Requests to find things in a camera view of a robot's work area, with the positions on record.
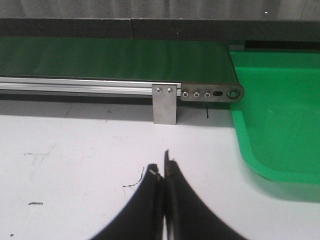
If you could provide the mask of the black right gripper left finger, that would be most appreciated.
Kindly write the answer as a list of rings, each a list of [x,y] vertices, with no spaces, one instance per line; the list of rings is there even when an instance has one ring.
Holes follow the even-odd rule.
[[[94,240],[161,240],[164,225],[164,179],[154,163],[125,207]]]

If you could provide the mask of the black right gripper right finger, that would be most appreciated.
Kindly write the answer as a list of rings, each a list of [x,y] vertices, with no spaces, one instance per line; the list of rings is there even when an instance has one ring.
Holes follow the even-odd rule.
[[[169,151],[164,154],[165,218],[168,240],[239,240],[241,235],[199,198]]]

